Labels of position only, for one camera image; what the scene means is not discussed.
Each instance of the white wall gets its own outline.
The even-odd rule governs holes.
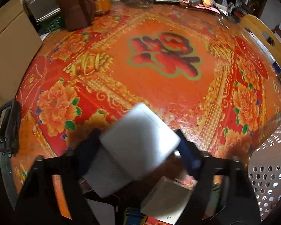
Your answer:
[[[273,30],[276,25],[281,23],[281,3],[279,0],[267,0],[260,20]]]

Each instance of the beige box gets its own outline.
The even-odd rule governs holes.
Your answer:
[[[24,12],[21,0],[10,0],[0,8],[0,97],[15,97],[31,60],[42,45]]]
[[[162,177],[142,201],[140,211],[155,219],[175,224],[185,209],[192,190],[166,177]]]

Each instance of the green leaf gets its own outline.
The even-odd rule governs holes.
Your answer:
[[[243,134],[246,134],[248,131],[249,131],[249,127],[248,127],[248,125],[246,124],[246,125],[244,125],[244,126],[242,127],[242,133],[243,133]]]
[[[236,121],[236,125],[239,126],[239,118],[238,118],[238,116],[236,117],[235,121]]]
[[[76,124],[73,121],[66,121],[65,124],[66,130],[75,130],[76,129]]]
[[[236,114],[239,113],[239,109],[237,107],[233,108],[233,110],[235,111]]]
[[[76,112],[77,112],[77,116],[79,116],[79,117],[81,117],[81,115],[82,115],[82,110],[81,110],[81,108],[80,107],[76,107]]]
[[[77,106],[79,100],[80,100],[79,97],[74,98],[74,100],[72,101],[72,104],[73,104],[74,106]]]
[[[224,136],[225,136],[225,138],[226,138],[226,134],[228,133],[228,131],[229,131],[229,128],[226,127],[225,130],[224,130]]]

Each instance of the green basket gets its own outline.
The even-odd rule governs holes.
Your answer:
[[[61,26],[63,25],[63,22],[64,21],[63,21],[61,15],[57,14],[51,18],[48,18],[45,21],[40,22],[40,25],[46,32],[51,32],[51,31],[61,28]]]

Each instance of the table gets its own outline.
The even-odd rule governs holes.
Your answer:
[[[62,155],[138,102],[201,150],[236,155],[246,165],[267,138],[266,124],[281,112],[281,85],[247,32],[218,19],[177,6],[117,3],[88,28],[51,33],[17,93],[19,152],[1,156],[11,203],[37,155]],[[174,157],[170,163],[167,172],[174,173],[180,163]],[[54,180],[61,213],[69,217],[62,184]]]

